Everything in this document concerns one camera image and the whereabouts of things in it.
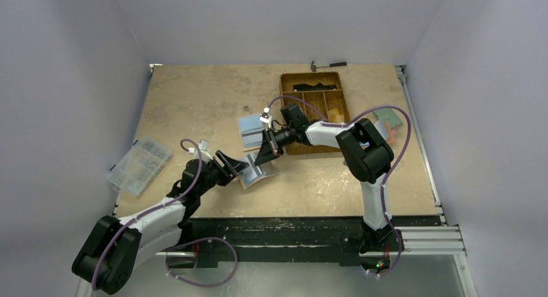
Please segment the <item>beige snap card holder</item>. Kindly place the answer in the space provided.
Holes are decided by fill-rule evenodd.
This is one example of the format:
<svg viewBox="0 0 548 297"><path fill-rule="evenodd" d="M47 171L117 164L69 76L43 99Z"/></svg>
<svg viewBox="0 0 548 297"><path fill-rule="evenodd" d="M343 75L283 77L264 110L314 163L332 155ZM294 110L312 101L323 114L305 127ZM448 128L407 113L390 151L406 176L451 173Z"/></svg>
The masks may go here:
<svg viewBox="0 0 548 297"><path fill-rule="evenodd" d="M272 162L267 162L261 165L255 165L258 152L251 152L246 154L241 161L248 164L248 167L243 170L238 177L243 189L247 189L258 181L276 176L279 171Z"/></svg>

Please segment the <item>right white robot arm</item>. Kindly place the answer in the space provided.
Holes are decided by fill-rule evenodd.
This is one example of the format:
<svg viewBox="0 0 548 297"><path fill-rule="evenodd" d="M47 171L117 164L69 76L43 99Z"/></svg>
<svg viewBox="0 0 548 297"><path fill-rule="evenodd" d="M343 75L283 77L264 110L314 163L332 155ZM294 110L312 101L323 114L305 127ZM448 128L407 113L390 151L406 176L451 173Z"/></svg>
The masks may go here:
<svg viewBox="0 0 548 297"><path fill-rule="evenodd" d="M363 234L360 252L380 251L389 236L391 216L386 202L386 177L394 153L374 124L362 118L350 125L308 120L300 106L291 103L281 108L284 126L278 131L268 127L262 132L262 145L254 164L279 158L292 143L339 149L344 163L360 185L364 202Z"/></svg>

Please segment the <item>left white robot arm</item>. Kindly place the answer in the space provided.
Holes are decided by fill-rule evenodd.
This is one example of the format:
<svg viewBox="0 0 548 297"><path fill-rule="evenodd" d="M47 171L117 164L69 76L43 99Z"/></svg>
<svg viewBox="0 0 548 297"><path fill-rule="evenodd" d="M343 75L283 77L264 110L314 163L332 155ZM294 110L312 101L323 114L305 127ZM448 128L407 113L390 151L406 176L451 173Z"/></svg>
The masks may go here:
<svg viewBox="0 0 548 297"><path fill-rule="evenodd" d="M76 255L72 273L94 290L117 293L137 266L181 240L182 227L207 191L228 185L249 166L219 150L213 158L200 152L159 203L138 214L100 218Z"/></svg>

